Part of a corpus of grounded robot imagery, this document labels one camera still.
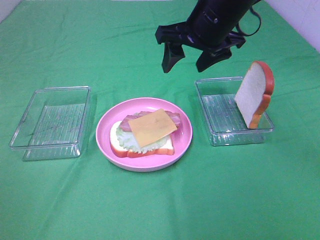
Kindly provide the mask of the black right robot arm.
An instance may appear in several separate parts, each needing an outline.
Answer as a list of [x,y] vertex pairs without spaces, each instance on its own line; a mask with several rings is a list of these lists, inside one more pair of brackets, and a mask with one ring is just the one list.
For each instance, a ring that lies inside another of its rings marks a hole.
[[202,51],[198,72],[229,59],[231,47],[241,48],[248,36],[239,27],[241,18],[247,11],[259,17],[254,4],[255,0],[199,0],[186,21],[158,26],[155,38],[164,44],[163,72],[185,57],[183,45]]

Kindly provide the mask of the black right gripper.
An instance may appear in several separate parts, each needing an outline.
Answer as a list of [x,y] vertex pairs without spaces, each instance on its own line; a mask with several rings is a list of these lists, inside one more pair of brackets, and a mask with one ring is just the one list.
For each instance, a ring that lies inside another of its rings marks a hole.
[[246,42],[243,36],[232,31],[237,23],[230,18],[201,12],[183,22],[158,26],[155,37],[158,44],[164,43],[163,72],[169,73],[178,61],[185,58],[183,45],[203,50],[196,61],[199,73],[229,59],[232,56],[229,48],[241,48]]

